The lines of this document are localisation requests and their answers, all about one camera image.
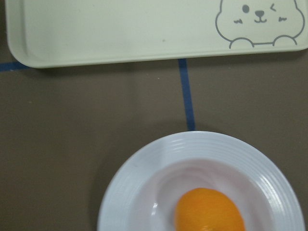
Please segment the orange fruit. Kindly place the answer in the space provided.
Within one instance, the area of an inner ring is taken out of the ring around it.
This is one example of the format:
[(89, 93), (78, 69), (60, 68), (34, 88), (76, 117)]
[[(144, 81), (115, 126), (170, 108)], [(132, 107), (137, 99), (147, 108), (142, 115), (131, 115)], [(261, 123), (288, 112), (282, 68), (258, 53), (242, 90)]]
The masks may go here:
[(244, 219), (225, 194), (207, 188), (185, 193), (174, 212), (177, 231), (244, 231)]

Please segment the cream bear tray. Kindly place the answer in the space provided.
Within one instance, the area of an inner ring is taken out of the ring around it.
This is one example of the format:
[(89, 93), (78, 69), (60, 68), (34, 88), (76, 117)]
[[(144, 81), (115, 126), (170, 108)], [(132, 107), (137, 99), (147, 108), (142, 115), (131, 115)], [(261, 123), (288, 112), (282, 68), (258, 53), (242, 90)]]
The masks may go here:
[(7, 0), (7, 41), (34, 68), (300, 51), (305, 0)]

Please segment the white round plate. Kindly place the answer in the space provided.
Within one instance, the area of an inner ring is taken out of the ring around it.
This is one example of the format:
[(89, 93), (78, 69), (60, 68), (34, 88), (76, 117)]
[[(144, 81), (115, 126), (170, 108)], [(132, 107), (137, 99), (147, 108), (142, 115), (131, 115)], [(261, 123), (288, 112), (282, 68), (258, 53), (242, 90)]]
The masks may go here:
[(186, 192), (209, 188), (238, 207), (248, 231), (303, 231), (298, 199), (262, 152), (208, 131), (168, 135), (139, 149), (117, 171), (101, 203), (100, 231), (172, 231)]

